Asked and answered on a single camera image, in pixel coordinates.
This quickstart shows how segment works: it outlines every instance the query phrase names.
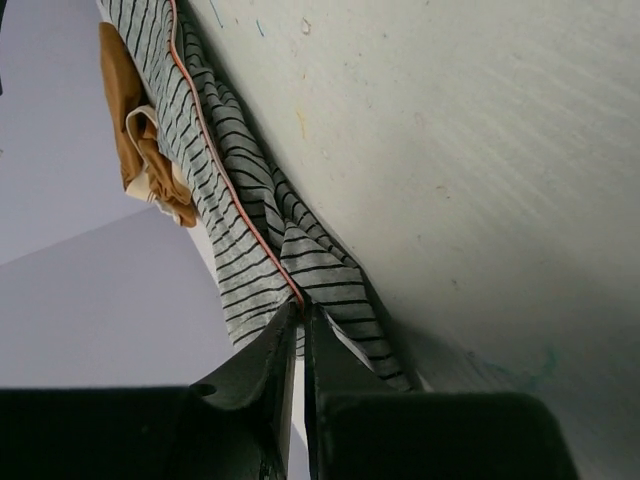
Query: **striped cloth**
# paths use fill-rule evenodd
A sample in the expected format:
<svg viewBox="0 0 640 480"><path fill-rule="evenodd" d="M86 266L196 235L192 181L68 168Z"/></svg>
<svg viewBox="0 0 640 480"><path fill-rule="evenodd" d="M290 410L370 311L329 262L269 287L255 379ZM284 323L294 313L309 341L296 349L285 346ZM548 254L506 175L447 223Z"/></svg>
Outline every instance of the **striped cloth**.
<svg viewBox="0 0 640 480"><path fill-rule="evenodd" d="M284 302L304 295L360 345L381 379L409 389L358 265L264 157L182 5L101 1L156 99L160 151L180 165L206 226L233 344L249 344Z"/></svg>

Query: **clothing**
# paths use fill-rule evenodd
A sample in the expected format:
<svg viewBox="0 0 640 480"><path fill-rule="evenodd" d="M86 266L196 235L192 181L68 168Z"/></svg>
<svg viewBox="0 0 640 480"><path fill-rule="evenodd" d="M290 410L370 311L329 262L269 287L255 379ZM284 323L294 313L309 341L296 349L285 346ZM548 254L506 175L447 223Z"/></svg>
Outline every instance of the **clothing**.
<svg viewBox="0 0 640 480"><path fill-rule="evenodd" d="M155 93L160 151L185 173L207 227L234 345L242 348L256 338L283 302L302 303L302 291L360 344L381 379L408 389L358 265L265 158L185 13L173 0L125 0L109 8ZM175 48L178 22L182 59Z"/></svg>
<svg viewBox="0 0 640 480"><path fill-rule="evenodd" d="M113 120L120 173L127 195L149 203L193 227L196 211L177 165L158 149L156 115L147 105L142 81L115 27L100 24L101 66Z"/></svg>

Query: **brown cloth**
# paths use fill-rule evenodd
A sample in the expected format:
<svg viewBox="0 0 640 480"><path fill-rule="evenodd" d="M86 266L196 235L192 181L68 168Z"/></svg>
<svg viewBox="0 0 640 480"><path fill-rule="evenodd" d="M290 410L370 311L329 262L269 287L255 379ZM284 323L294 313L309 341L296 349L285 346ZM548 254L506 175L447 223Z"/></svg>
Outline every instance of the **brown cloth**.
<svg viewBox="0 0 640 480"><path fill-rule="evenodd" d="M100 23L100 65L127 195L155 203L185 227L196 225L180 168L158 149L155 111L116 28Z"/></svg>

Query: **scratch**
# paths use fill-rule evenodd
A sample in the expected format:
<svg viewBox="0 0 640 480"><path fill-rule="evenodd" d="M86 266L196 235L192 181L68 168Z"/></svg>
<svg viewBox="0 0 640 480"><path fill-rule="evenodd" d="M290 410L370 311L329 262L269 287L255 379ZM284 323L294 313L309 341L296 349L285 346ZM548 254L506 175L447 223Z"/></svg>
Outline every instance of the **scratch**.
<svg viewBox="0 0 640 480"><path fill-rule="evenodd" d="M260 20L258 20L257 18L256 18L256 26L258 27L258 31L260 32L260 35L264 37L264 32L262 31L262 27L260 26Z"/></svg>
<svg viewBox="0 0 640 480"><path fill-rule="evenodd" d="M305 124L305 118L300 109L296 109L296 115L298 116L298 121L300 122L300 130L302 131L302 139L307 139L307 126Z"/></svg>
<svg viewBox="0 0 640 480"><path fill-rule="evenodd" d="M220 28L224 28L224 25L222 25L222 21L220 21L220 15L218 15L218 10L216 9L215 3L213 3L213 0L209 0L209 2L211 3L211 7L213 8L213 13L216 14L216 19L218 20L218 25L220 25Z"/></svg>

